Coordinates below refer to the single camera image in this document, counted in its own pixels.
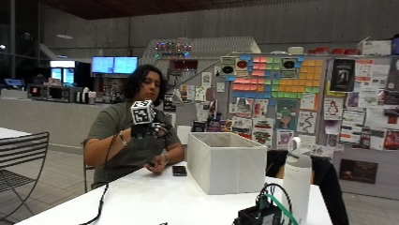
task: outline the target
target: black cable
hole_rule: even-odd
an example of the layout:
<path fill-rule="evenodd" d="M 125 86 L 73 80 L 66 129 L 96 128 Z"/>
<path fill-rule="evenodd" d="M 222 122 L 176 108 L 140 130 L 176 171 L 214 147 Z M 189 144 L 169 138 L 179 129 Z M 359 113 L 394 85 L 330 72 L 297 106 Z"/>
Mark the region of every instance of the black cable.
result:
<path fill-rule="evenodd" d="M 104 160 L 104 172 L 105 172 L 105 179 L 109 180 L 109 165 L 108 165 L 108 159 L 109 159 L 109 155 L 111 155 L 111 148 L 112 148 L 112 145 L 113 145 L 113 142 L 116 140 L 116 137 L 119 136 L 120 132 L 125 129 L 125 127 L 131 124 L 133 120 L 128 121 L 128 123 L 117 130 L 116 134 L 113 134 L 113 137 L 112 137 L 112 140 L 111 140 L 111 144 L 109 144 L 109 149 L 108 149 L 108 153 L 105 155 L 105 160 Z M 105 184 L 105 188 L 104 188 L 104 192 L 103 192 L 103 195 L 101 195 L 101 199 L 100 199 L 100 204 L 99 204 L 99 213 L 97 213 L 97 216 L 91 219 L 88 222 L 85 223 L 81 223 L 79 225 L 89 225 L 92 224 L 93 221 L 96 221 L 100 217 L 101 217 L 101 212 L 103 212 L 103 205 L 104 205 L 104 196 L 109 190 L 109 186 L 111 186 L 111 182 L 108 181 L 107 184 Z"/>

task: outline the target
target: television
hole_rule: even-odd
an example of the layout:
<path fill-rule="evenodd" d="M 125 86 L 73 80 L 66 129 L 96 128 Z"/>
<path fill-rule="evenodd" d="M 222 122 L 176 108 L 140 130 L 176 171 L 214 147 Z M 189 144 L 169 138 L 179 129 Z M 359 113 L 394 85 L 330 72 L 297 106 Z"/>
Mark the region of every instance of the television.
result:
<path fill-rule="evenodd" d="M 132 74 L 132 72 L 137 69 L 139 58 L 115 57 L 113 62 L 113 73 Z"/>
<path fill-rule="evenodd" d="M 92 57 L 92 73 L 113 73 L 113 57 Z"/>
<path fill-rule="evenodd" d="M 4 79 L 6 85 L 8 86 L 24 86 L 22 80 L 16 79 Z"/>

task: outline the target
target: electronic device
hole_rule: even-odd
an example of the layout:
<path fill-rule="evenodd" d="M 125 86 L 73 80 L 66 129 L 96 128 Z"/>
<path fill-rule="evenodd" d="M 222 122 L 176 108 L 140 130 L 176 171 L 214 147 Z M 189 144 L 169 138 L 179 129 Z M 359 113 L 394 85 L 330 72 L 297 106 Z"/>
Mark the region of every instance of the electronic device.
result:
<path fill-rule="evenodd" d="M 113 73 L 113 57 L 92 57 L 92 73 Z"/>
<path fill-rule="evenodd" d="M 132 74 L 137 69 L 137 57 L 115 57 L 113 58 L 113 73 Z"/>
<path fill-rule="evenodd" d="M 185 166 L 172 166 L 173 176 L 188 176 L 188 170 Z"/>

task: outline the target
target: desk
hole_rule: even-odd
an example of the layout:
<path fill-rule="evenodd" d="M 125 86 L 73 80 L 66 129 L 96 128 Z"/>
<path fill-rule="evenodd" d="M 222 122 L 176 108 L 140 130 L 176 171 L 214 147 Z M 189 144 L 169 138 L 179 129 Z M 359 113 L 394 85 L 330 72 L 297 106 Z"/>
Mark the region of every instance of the desk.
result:
<path fill-rule="evenodd" d="M 280 179 L 268 177 L 266 180 L 282 184 Z M 97 215 L 103 191 L 100 187 L 18 224 L 72 225 L 89 221 Z M 164 222 L 169 225 L 230 225 L 238 210 L 254 206 L 257 194 L 208 195 L 191 173 L 179 177 L 172 176 L 172 167 L 161 175 L 143 169 L 109 184 L 96 225 L 159 225 Z M 276 197 L 281 198 L 281 191 L 277 191 Z M 330 215 L 320 187 L 312 186 L 309 225 L 321 224 L 332 224 Z"/>
<path fill-rule="evenodd" d="M 0 127 L 0 139 L 14 138 L 14 137 L 24 136 L 24 135 L 30 135 L 30 133 Z"/>

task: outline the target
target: white bottle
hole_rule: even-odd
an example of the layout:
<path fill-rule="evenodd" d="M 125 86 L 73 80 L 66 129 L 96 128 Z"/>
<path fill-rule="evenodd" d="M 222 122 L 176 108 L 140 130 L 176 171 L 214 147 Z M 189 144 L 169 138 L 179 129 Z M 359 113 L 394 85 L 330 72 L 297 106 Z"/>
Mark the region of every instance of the white bottle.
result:
<path fill-rule="evenodd" d="M 284 188 L 288 191 L 292 214 L 300 225 L 308 224 L 309 202 L 310 202 L 310 179 L 312 158 L 300 152 L 301 139 L 298 137 L 289 141 L 289 155 L 285 166 Z M 282 193 L 282 204 L 290 210 L 286 195 Z"/>

